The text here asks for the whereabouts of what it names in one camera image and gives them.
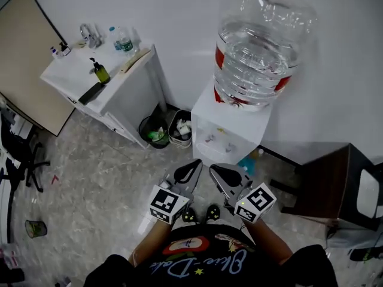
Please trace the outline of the person's left black shoe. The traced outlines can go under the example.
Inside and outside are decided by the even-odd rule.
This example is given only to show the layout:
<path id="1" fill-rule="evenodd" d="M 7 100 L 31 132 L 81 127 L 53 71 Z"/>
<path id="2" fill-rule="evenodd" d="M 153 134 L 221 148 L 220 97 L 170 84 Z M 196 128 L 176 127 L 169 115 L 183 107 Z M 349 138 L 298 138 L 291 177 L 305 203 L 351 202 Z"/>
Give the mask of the person's left black shoe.
<path id="1" fill-rule="evenodd" d="M 197 223 L 196 212 L 192 207 L 186 209 L 181 215 L 181 218 L 185 223 Z"/>

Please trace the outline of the black flat phone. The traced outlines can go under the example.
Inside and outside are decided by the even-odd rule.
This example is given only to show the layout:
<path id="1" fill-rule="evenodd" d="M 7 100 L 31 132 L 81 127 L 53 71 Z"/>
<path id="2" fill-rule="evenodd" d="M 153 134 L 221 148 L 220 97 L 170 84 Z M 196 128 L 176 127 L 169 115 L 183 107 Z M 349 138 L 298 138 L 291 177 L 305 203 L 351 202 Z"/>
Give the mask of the black flat phone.
<path id="1" fill-rule="evenodd" d="M 88 89 L 80 98 L 79 102 L 82 105 L 87 105 L 89 102 L 91 102 L 94 98 L 98 96 L 98 94 L 105 88 L 104 83 L 97 82 L 94 86 L 92 86 L 90 89 Z"/>

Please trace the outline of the white water dispenser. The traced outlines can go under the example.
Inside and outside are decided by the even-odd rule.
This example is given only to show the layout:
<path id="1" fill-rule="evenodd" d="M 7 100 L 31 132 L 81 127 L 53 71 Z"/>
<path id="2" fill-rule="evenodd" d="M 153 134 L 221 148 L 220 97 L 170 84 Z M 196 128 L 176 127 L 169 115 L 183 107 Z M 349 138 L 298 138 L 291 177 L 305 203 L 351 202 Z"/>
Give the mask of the white water dispenser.
<path id="1" fill-rule="evenodd" d="M 237 164 L 256 149 L 272 112 L 269 105 L 249 112 L 215 101 L 211 78 L 191 111 L 193 157 L 203 164 Z"/>

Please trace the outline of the light wooden stick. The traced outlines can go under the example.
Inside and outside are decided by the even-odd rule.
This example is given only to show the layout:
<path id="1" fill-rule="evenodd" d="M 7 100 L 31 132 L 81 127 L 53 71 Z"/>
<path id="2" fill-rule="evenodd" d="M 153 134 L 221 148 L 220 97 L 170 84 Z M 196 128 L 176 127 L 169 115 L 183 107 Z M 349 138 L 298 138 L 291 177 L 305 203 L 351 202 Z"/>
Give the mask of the light wooden stick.
<path id="1" fill-rule="evenodd" d="M 126 63 L 122 65 L 120 68 L 120 73 L 125 74 L 140 58 L 144 57 L 149 52 L 149 48 L 143 48 L 142 50 L 135 53 L 133 57 L 131 57 Z"/>

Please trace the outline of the person's left forearm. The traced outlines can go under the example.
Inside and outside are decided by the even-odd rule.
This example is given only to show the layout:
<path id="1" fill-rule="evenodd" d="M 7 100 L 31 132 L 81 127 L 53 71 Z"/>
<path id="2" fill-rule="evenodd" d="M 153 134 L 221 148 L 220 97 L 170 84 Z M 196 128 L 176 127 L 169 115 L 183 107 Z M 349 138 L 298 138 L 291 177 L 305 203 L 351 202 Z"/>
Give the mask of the person's left forearm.
<path id="1" fill-rule="evenodd" d="M 129 262 L 137 267 L 144 261 L 148 260 L 154 253 L 156 253 L 166 242 L 172 231 L 173 225 L 169 225 L 163 221 L 157 221 L 148 234 L 133 250 L 129 257 Z"/>

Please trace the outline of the grey floor sheet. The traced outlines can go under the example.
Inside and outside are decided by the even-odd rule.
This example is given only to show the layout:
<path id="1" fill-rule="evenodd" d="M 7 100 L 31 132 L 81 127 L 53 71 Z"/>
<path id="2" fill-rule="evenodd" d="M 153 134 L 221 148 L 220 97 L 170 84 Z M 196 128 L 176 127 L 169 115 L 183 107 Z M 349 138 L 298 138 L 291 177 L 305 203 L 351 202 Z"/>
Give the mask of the grey floor sheet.
<path id="1" fill-rule="evenodd" d="M 326 228 L 326 244 L 330 248 L 368 249 L 383 246 L 383 219 L 376 231 L 361 228 Z"/>

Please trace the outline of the person's right black shoe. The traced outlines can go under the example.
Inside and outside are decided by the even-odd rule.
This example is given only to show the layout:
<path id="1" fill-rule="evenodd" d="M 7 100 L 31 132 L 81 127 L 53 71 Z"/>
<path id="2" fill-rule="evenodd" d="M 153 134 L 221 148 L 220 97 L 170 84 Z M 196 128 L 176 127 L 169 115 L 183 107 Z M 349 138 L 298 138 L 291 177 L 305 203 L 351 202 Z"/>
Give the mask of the person's right black shoe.
<path id="1" fill-rule="evenodd" d="M 211 204 L 208 206 L 205 214 L 205 222 L 216 221 L 220 219 L 220 208 L 216 204 Z"/>

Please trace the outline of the clear water bottle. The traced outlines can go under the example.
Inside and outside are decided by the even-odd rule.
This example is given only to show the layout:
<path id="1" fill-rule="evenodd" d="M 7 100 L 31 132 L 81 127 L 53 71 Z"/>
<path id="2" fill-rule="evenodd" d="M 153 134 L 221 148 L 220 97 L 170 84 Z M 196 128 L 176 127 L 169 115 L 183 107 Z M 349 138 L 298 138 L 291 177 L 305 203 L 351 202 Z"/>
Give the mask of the clear water bottle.
<path id="1" fill-rule="evenodd" d="M 125 53 L 130 53 L 133 50 L 133 44 L 129 34 L 122 27 L 118 27 L 118 37 L 121 49 Z"/>
<path id="2" fill-rule="evenodd" d="M 111 26 L 109 28 L 109 39 L 112 42 L 114 49 L 116 51 L 121 51 L 121 45 L 119 42 L 118 30 L 114 26 Z"/>

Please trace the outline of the small black mesh bin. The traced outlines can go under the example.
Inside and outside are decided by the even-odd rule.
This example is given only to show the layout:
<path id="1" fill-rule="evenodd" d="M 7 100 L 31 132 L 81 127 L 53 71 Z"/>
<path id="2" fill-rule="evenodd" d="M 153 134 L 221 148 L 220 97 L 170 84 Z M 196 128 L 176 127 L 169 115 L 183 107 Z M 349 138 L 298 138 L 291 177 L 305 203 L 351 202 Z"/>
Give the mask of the small black mesh bin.
<path id="1" fill-rule="evenodd" d="M 33 239 L 47 235 L 47 226 L 43 221 L 25 221 L 27 235 Z"/>

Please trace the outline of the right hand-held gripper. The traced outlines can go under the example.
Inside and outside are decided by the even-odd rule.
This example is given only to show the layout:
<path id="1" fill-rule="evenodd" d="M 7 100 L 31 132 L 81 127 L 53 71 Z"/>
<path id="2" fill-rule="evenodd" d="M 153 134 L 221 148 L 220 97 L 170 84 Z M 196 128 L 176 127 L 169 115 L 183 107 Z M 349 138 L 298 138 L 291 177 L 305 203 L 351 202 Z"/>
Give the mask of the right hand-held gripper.
<path id="1" fill-rule="evenodd" d="M 265 183 L 256 184 L 241 167 L 218 163 L 209 167 L 209 174 L 224 195 L 224 207 L 250 223 L 255 223 L 275 204 L 276 197 Z"/>

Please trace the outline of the white waste bin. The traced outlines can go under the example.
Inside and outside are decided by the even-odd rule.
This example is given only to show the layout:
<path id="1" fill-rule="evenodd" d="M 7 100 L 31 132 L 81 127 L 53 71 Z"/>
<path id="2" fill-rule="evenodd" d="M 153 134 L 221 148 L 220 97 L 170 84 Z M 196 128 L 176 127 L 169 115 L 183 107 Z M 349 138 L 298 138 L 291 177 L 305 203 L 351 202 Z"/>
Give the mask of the white waste bin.
<path id="1" fill-rule="evenodd" d="M 188 148 L 192 144 L 191 112 L 179 109 L 168 127 L 169 141 L 180 148 Z"/>

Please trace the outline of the teal plastic object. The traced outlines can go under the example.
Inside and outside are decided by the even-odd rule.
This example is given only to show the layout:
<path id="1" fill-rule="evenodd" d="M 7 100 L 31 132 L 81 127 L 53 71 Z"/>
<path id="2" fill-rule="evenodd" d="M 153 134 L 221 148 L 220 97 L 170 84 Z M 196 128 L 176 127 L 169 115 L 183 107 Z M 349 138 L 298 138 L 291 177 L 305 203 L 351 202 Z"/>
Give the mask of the teal plastic object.
<path id="1" fill-rule="evenodd" d="M 249 175 L 256 174 L 257 159 L 248 155 L 239 161 L 238 166 L 244 169 Z"/>

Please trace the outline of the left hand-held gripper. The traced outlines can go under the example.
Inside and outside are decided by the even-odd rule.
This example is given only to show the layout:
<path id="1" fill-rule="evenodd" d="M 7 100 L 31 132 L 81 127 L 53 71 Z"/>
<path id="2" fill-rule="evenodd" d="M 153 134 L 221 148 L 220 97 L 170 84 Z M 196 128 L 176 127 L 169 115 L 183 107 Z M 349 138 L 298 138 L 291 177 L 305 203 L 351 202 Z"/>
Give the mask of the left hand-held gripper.
<path id="1" fill-rule="evenodd" d="M 173 164 L 151 191 L 151 216 L 172 225 L 193 201 L 193 191 L 202 168 L 203 162 L 199 158 Z"/>

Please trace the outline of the beige board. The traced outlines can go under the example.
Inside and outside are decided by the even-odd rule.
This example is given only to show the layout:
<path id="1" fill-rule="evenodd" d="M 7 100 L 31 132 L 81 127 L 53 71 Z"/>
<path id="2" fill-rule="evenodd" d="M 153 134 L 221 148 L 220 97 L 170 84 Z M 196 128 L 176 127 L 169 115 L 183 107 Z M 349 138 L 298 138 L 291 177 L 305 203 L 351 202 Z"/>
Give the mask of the beige board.
<path id="1" fill-rule="evenodd" d="M 9 0 L 0 8 L 0 94 L 55 136 L 74 108 L 40 76 L 60 41 L 36 0 Z"/>

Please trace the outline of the white drawer cabinet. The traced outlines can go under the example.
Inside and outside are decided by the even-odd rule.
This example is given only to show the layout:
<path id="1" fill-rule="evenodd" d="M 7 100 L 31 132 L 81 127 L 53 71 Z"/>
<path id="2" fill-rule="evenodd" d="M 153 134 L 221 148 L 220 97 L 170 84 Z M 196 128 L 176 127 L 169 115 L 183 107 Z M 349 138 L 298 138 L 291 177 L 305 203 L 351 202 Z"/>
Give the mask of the white drawer cabinet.
<path id="1" fill-rule="evenodd" d="M 142 57 L 127 68 L 127 55 L 118 53 L 110 45 L 73 48 L 67 56 L 54 59 L 40 77 L 77 110 L 147 148 L 148 142 L 139 134 L 139 125 L 157 106 L 165 110 L 166 103 L 159 75 L 153 65 L 156 48 L 146 45 L 141 52 Z M 105 67 L 111 80 L 84 105 L 80 103 L 80 97 L 98 82 L 92 72 L 92 59 Z"/>

